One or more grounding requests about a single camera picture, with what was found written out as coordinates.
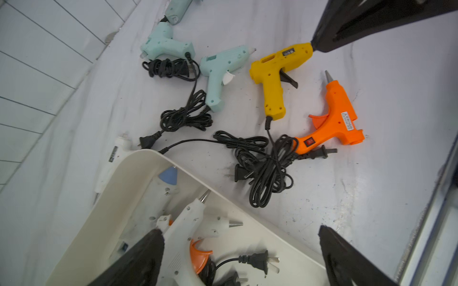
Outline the yellow glue gun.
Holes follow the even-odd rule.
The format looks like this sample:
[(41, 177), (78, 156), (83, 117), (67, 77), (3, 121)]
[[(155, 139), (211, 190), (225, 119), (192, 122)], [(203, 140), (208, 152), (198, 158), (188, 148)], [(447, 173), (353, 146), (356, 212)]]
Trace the yellow glue gun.
[(284, 118), (286, 107), (283, 102), (283, 82), (298, 87), (298, 82), (287, 75), (312, 57), (310, 43), (295, 44), (275, 52), (251, 64), (249, 74), (256, 84), (261, 84), (264, 93), (264, 110), (272, 120)]

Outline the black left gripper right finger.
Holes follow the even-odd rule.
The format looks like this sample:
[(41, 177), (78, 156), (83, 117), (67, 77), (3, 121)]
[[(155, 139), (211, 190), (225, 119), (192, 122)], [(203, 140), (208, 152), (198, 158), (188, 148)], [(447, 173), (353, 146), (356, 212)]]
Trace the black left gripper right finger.
[(331, 227), (322, 225), (318, 236), (330, 285), (395, 286), (397, 284)]

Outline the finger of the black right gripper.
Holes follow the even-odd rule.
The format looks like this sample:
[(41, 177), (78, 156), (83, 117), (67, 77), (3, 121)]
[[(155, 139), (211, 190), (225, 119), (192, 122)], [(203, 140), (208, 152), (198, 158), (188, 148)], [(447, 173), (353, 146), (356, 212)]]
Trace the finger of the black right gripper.
[(457, 9), (453, 0), (328, 1), (311, 45), (314, 51), (330, 52), (374, 33)]

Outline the large white glue gun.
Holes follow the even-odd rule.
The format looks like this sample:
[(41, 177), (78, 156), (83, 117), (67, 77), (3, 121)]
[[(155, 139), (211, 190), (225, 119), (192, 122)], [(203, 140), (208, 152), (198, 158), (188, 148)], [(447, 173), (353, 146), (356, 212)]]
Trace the large white glue gun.
[(177, 187), (177, 179), (178, 170), (175, 166), (169, 167), (151, 179), (127, 221), (126, 227), (109, 257), (109, 263), (115, 263), (156, 227), (158, 219), (165, 215), (173, 196), (180, 192)]

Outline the cream plastic storage tray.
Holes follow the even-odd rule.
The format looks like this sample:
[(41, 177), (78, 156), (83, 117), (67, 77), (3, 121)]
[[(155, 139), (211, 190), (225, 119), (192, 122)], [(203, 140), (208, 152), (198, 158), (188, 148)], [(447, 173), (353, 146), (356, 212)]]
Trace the cream plastic storage tray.
[(263, 252), (266, 271), (232, 262), (217, 278), (237, 272), (249, 286), (329, 283), (318, 254), (156, 151), (114, 148), (97, 192), (49, 286), (199, 286), (207, 261)]

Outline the white mini glue gun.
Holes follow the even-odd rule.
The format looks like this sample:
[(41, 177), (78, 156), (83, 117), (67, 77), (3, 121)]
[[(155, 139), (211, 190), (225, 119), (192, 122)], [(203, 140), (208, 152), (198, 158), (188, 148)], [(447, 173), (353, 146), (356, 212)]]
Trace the white mini glue gun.
[(215, 219), (206, 219), (205, 201), (211, 193), (211, 190), (207, 190), (188, 204), (163, 233), (165, 249), (156, 283), (158, 286), (204, 285), (194, 270), (190, 253), (192, 239), (201, 223), (205, 224), (202, 231), (205, 238), (219, 237), (227, 229), (243, 225), (243, 222), (218, 216)]

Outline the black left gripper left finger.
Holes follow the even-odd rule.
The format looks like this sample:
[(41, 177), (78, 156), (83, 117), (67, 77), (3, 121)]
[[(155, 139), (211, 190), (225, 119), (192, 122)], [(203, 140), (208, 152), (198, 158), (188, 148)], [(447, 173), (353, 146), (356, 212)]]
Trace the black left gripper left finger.
[(151, 230), (131, 250), (99, 275), (91, 286), (155, 286), (161, 268), (165, 240)]

